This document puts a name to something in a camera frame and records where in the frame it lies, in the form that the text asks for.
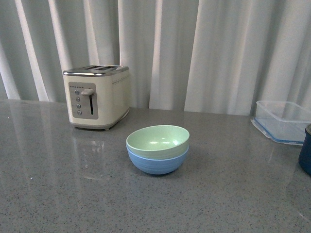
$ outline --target jar lid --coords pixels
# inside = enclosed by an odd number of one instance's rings
[[[306,132],[311,135],[311,124],[306,127]]]

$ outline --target dark blue jar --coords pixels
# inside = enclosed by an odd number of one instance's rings
[[[299,165],[311,175],[311,124],[306,127],[305,132],[306,137],[299,155]]]

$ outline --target curtain fold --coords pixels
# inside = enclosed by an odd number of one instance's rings
[[[131,105],[311,110],[310,0],[0,0],[0,98],[65,102],[62,71],[129,66]]]

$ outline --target toaster lever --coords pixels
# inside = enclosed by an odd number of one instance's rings
[[[91,96],[94,94],[94,90],[93,89],[84,89],[81,94],[83,96]]]

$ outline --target cream toaster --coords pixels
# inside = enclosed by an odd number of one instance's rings
[[[75,127],[109,130],[129,112],[128,67],[87,66],[65,70],[63,77],[69,121]]]

